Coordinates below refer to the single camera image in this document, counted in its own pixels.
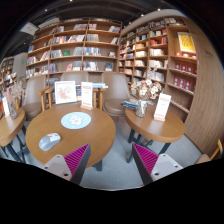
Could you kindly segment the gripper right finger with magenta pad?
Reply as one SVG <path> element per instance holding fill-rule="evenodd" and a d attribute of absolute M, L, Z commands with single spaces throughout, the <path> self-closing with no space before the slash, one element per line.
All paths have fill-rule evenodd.
<path fill-rule="evenodd" d="M 182 166 L 169 155 L 158 155 L 136 143 L 132 144 L 132 155 L 144 185 L 182 169 Z"/>

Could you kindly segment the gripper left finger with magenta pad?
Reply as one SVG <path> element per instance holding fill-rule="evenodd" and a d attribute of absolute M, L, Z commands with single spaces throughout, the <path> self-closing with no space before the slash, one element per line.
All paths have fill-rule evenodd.
<path fill-rule="evenodd" d="M 67 155 L 56 155 L 49 160 L 43 169 L 76 185 L 79 185 L 87 162 L 91 155 L 91 147 L 89 144 L 73 150 Z"/>

